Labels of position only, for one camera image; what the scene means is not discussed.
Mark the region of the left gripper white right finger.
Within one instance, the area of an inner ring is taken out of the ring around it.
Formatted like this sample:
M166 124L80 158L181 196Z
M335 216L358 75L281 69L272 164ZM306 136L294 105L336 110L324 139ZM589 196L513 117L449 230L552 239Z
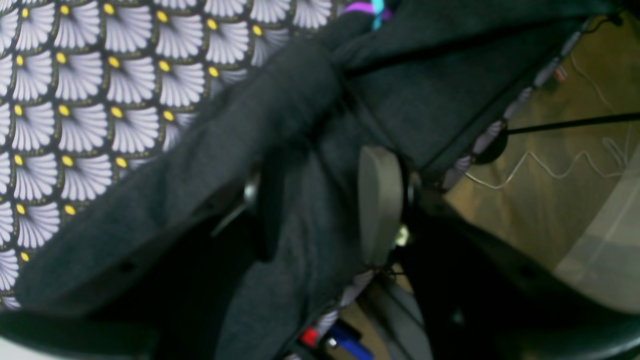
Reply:
M359 152L359 248L368 267L384 266L391 251L410 243L404 218L416 198L411 165L384 146Z

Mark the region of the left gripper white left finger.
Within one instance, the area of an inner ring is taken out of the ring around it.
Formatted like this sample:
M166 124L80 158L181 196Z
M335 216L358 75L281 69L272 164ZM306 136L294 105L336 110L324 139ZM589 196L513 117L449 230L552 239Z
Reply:
M247 242L258 261L267 263L275 258L281 237L287 157L285 147L276 146L249 167L230 209L211 230L213 239L231 233Z

